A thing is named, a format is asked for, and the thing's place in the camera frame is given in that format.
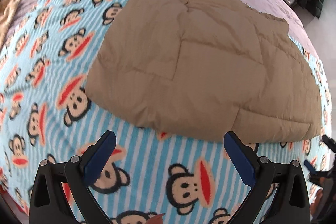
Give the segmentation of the tan puffer jacket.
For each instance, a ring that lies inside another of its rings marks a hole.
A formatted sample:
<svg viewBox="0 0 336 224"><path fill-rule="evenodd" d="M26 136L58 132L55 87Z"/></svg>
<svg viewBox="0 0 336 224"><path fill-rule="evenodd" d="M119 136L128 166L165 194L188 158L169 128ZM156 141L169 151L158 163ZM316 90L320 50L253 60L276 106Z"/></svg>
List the tan puffer jacket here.
<svg viewBox="0 0 336 224"><path fill-rule="evenodd" d="M321 96L288 29L240 0L128 0L85 92L115 116L169 134L311 139L321 129Z"/></svg>

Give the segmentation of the blue striped monkey blanket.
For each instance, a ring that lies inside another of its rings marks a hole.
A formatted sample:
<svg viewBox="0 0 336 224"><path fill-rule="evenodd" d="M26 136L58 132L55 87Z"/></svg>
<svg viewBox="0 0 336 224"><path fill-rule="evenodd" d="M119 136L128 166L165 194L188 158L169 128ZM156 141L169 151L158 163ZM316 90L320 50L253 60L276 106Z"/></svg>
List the blue striped monkey blanket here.
<svg viewBox="0 0 336 224"><path fill-rule="evenodd" d="M158 215L164 223L229 223L251 187L224 148L227 132L222 141L206 141L138 127L85 92L105 34L127 1L37 0L17 25L1 49L1 186L29 217L41 161L57 164L81 156L110 130L116 147L88 187L110 223L146 223ZM322 138L331 135L331 94L322 61L289 29L288 35L319 87L320 132L291 142L238 138L272 162L299 161L310 207L319 186L309 182L304 161L321 170L329 164Z"/></svg>

